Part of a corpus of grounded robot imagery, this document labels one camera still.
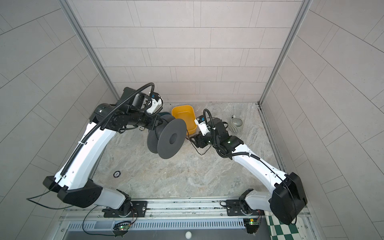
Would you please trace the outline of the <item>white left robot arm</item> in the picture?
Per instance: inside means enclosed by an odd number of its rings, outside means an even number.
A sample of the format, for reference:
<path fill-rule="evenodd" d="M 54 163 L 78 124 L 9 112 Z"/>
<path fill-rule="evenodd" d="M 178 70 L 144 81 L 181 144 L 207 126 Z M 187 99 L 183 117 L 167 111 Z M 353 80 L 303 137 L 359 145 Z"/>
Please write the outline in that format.
<path fill-rule="evenodd" d="M 113 217 L 131 216 L 132 220 L 117 223 L 113 237 L 125 235 L 139 217 L 131 197 L 120 190 L 104 188 L 90 179 L 100 155 L 112 137 L 138 127 L 148 129 L 148 148 L 159 153 L 155 140 L 156 129 L 164 123 L 159 112 L 163 100 L 155 92 L 154 83 L 134 90 L 126 87 L 115 104 L 100 104 L 92 115 L 86 131 L 66 164 L 53 176 L 47 176 L 43 184 L 49 192 L 57 193 L 65 204 L 79 208 L 104 206 L 104 212 Z"/>

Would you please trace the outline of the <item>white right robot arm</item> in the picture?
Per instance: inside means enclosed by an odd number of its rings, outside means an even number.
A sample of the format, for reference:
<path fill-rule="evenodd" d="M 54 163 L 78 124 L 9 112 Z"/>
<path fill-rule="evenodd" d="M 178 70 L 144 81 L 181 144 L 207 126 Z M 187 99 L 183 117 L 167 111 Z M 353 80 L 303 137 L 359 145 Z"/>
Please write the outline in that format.
<path fill-rule="evenodd" d="M 297 223 L 298 214 L 308 200 L 302 180 L 296 173 L 287 174 L 257 156 L 241 139 L 229 135 L 226 124 L 214 118 L 208 109 L 203 110 L 195 123 L 201 132 L 192 137 L 194 146 L 204 148 L 211 145 L 221 158 L 245 167 L 269 191 L 263 198 L 254 190 L 241 195 L 239 199 L 244 212 L 260 209 L 272 212 L 285 225 Z"/>

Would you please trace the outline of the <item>grey perforated cable spool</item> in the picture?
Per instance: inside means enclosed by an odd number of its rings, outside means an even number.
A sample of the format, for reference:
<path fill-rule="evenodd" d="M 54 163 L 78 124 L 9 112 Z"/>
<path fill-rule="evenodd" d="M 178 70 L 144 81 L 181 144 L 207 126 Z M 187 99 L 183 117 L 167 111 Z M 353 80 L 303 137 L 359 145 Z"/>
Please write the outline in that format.
<path fill-rule="evenodd" d="M 149 130 L 147 146 L 150 152 L 158 154 L 162 159 L 172 158 L 184 144 L 187 125 L 182 119 L 172 115 L 163 115 L 162 121 L 154 130 Z"/>

